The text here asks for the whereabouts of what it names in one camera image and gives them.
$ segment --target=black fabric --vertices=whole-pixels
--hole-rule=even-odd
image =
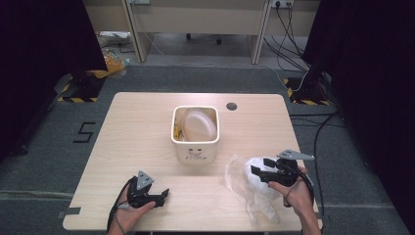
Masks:
[[[342,110],[370,166],[415,234],[415,3],[347,4],[321,1],[304,58],[332,76]],[[345,9],[353,9],[352,14],[332,21],[345,16],[339,12]],[[332,40],[333,36],[341,39]],[[336,49],[328,53],[324,49],[331,42]]]
[[[81,0],[3,0],[0,25],[1,162],[64,74],[107,66]]]

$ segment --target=person's left hand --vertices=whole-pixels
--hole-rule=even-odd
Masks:
[[[119,198],[119,203],[127,201],[127,191],[128,187],[124,189],[121,197]],[[151,210],[156,205],[156,202],[150,202],[144,205],[141,208],[135,209],[132,207],[128,208],[118,208],[114,214],[113,221],[111,223],[109,235],[118,235],[125,234],[129,232],[132,227],[138,222],[138,220],[149,210]]]

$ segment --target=white bin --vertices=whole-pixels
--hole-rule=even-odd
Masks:
[[[179,106],[174,109],[170,137],[181,163],[212,163],[217,155],[219,133],[219,114],[215,107]]]

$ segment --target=crumpled plastic wrap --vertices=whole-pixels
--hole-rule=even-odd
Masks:
[[[125,60],[118,57],[115,54],[114,50],[112,49],[103,50],[103,55],[104,55],[105,63],[107,64],[108,71],[92,70],[91,72],[97,78],[103,78],[103,77],[115,74],[116,72],[119,72],[117,76],[125,75],[125,72],[120,72],[120,71],[124,71],[125,67],[128,66],[128,63]]]
[[[263,159],[268,158],[276,161],[276,158],[255,157],[241,158],[232,156],[230,163],[225,167],[222,178],[223,185],[230,190],[246,206],[246,211],[251,223],[257,223],[257,213],[262,212],[267,218],[275,223],[280,222],[280,215],[272,206],[272,202],[282,195],[264,182],[261,182],[257,175],[251,173],[251,165],[261,170],[277,171],[263,165]]]

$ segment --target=white power strip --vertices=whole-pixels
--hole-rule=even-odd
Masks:
[[[276,4],[277,2],[280,2],[280,8],[279,9],[288,9],[293,8],[294,6],[294,0],[271,0],[271,8],[277,8]]]

